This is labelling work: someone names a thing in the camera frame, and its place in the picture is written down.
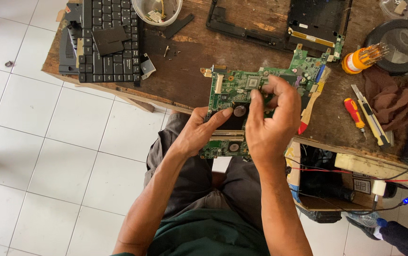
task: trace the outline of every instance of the hand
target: hand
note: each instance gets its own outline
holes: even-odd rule
[[[181,152],[186,158],[195,156],[209,142],[212,133],[226,122],[233,108],[218,111],[204,123],[208,108],[195,108],[190,119],[171,146]]]
[[[286,80],[270,75],[262,91],[275,96],[267,104],[275,108],[272,118],[264,118],[264,98],[259,90],[251,91],[250,112],[245,125],[248,149],[255,165],[277,165],[300,126],[300,96]]]

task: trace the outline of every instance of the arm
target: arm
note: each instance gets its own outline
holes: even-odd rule
[[[232,114],[227,108],[207,123],[207,108],[195,108],[184,129],[169,148],[164,159],[141,195],[125,217],[113,254],[121,252],[145,255],[160,225],[169,197],[185,161],[198,154],[212,133]]]
[[[300,96],[285,80],[269,76],[262,90],[273,93],[275,108],[264,118],[264,98],[251,91],[246,140],[261,182],[261,216],[264,235],[273,256],[312,256],[285,177],[283,152],[300,125]]]

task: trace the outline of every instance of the cardboard box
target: cardboard box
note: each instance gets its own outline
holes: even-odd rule
[[[300,143],[292,142],[291,146],[285,153],[287,166],[292,167],[292,171],[288,174],[287,181],[292,190],[299,191],[300,187],[300,165],[291,161],[300,162]],[[343,184],[346,188],[355,190],[354,200],[351,202],[344,201],[338,198],[329,198],[327,201],[336,206],[340,206],[345,210],[370,211],[372,210],[373,198],[372,187],[374,181],[363,174],[342,174]],[[332,204],[314,197],[299,195],[297,192],[291,191],[294,201],[297,206],[306,211],[341,211],[340,208]],[[377,208],[382,208],[382,199],[378,201]]]

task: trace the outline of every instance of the dark green shirt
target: dark green shirt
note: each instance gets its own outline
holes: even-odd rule
[[[121,253],[117,256],[132,256]],[[161,221],[147,255],[269,255],[264,235],[230,210],[195,209]]]

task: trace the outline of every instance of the man's left hand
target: man's left hand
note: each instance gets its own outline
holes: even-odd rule
[[[195,156],[209,142],[212,133],[226,122],[233,108],[218,111],[212,118],[204,123],[208,108],[195,108],[184,129],[173,145],[174,150],[181,152],[185,157]]]

